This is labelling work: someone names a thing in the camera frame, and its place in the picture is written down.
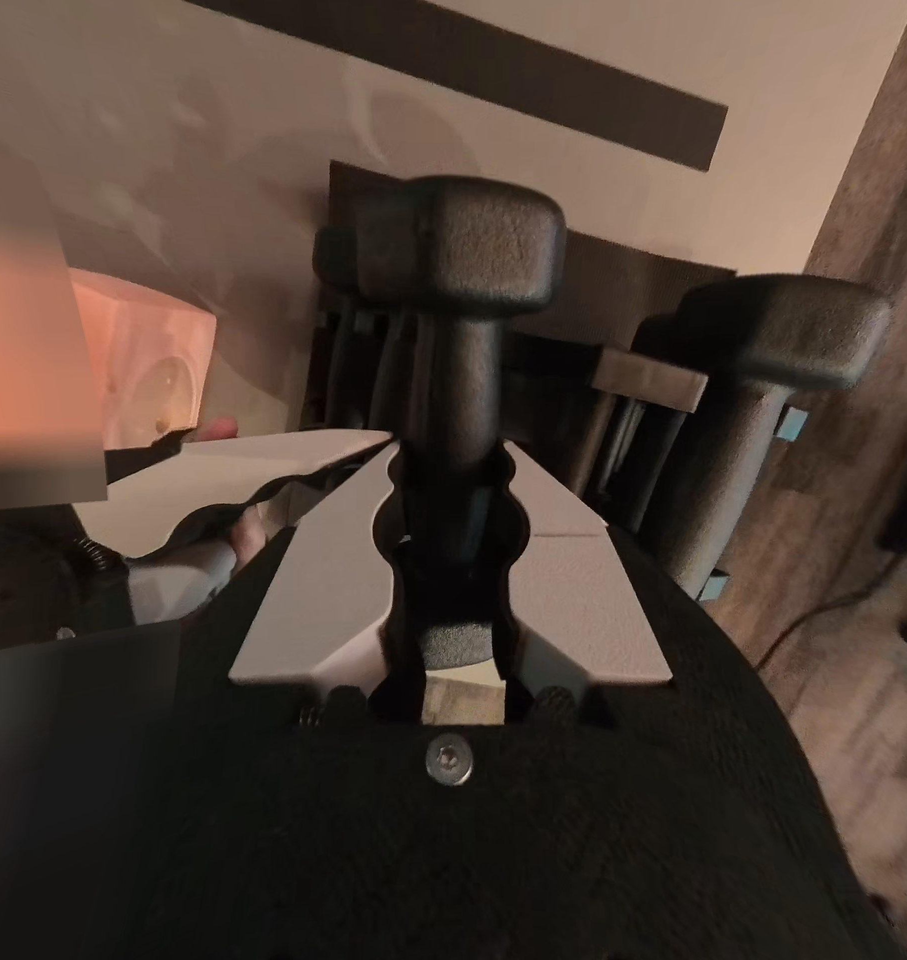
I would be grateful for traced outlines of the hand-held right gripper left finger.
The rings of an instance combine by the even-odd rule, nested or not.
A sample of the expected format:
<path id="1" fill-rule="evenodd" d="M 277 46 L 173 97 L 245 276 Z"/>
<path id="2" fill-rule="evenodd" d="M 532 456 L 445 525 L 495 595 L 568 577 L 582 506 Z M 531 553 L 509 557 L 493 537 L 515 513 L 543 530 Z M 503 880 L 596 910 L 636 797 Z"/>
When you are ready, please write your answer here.
<path id="1" fill-rule="evenodd" d="M 375 689 L 394 572 L 375 519 L 394 491 L 388 446 L 303 515 L 231 666 L 237 685 Z"/>

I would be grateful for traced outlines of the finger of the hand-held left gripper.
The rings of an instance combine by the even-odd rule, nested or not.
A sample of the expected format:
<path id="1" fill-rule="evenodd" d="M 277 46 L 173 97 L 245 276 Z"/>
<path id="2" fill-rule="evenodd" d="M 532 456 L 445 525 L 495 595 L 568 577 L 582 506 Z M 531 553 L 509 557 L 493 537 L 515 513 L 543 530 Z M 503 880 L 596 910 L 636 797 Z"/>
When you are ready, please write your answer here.
<path id="1" fill-rule="evenodd" d="M 230 532 L 248 509 L 389 439 L 384 431 L 315 429 L 192 441 L 74 510 L 87 539 L 120 558 L 133 622 L 176 621 L 228 586 L 238 562 Z"/>
<path id="2" fill-rule="evenodd" d="M 184 439 L 194 430 L 194 427 L 172 430 L 148 446 L 105 450 L 107 482 L 118 482 L 178 455 L 182 450 Z"/>

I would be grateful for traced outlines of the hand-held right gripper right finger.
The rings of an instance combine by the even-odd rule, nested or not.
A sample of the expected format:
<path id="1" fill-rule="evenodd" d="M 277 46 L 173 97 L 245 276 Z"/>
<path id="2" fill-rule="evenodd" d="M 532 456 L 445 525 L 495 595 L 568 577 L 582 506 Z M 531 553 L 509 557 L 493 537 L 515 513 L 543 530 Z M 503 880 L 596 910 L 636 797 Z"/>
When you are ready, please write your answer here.
<path id="1" fill-rule="evenodd" d="M 673 678 L 606 522 L 520 450 L 508 491 L 529 536 L 509 568 L 519 630 L 513 674 L 527 689 L 659 687 Z"/>

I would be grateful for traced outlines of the black dumbbell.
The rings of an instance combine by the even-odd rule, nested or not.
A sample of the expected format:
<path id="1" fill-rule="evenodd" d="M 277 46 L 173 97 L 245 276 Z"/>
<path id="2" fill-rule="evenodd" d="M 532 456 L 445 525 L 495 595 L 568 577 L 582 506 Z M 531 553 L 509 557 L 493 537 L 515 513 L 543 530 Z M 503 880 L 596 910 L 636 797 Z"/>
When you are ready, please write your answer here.
<path id="1" fill-rule="evenodd" d="M 365 198 L 354 230 L 361 294 L 416 318 L 399 463 L 403 630 L 427 670 L 472 666 L 494 655 L 508 556 L 505 325 L 556 297 L 565 217 L 529 188 L 435 175 Z"/>
<path id="2" fill-rule="evenodd" d="M 890 327 L 893 305 L 853 281 L 743 275 L 688 292 L 646 320 L 640 354 L 708 378 L 664 460 L 639 524 L 644 550 L 698 598 L 732 537 L 796 393 L 858 384 Z"/>

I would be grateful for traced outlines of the person's left hand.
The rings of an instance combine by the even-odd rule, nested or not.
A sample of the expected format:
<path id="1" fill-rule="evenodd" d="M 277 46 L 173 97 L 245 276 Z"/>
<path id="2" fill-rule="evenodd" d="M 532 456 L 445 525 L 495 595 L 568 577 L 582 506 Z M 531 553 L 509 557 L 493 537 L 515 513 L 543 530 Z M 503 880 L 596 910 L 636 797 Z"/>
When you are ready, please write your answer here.
<path id="1" fill-rule="evenodd" d="M 268 543 L 259 505 L 246 508 L 233 523 L 228 543 L 234 554 L 233 573 L 236 574 L 250 564 Z"/>

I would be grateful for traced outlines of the grey rack label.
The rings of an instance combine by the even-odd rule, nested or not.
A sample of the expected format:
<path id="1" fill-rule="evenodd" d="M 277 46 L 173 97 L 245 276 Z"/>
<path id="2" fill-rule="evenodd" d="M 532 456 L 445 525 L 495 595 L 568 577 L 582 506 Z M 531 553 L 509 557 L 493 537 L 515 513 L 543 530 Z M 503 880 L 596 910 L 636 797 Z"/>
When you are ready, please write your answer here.
<path id="1" fill-rule="evenodd" d="M 591 389 L 627 400 L 694 413 L 705 393 L 707 374 L 614 347 L 599 354 Z"/>

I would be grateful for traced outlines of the dark dumbbell rack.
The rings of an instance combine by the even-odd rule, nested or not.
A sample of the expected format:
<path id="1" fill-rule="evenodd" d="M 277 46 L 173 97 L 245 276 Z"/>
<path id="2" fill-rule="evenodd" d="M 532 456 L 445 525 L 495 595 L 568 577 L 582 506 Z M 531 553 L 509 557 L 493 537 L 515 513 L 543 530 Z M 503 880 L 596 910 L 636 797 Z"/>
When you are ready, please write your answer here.
<path id="1" fill-rule="evenodd" d="M 731 270 L 567 233 L 559 294 L 503 334 L 500 435 L 604 519 L 638 532 L 688 413 L 616 381 L 610 407 L 591 381 L 603 350 L 632 350 L 639 326 L 671 317 L 683 297 Z M 407 426 L 415 319 L 320 281 L 301 426 Z"/>

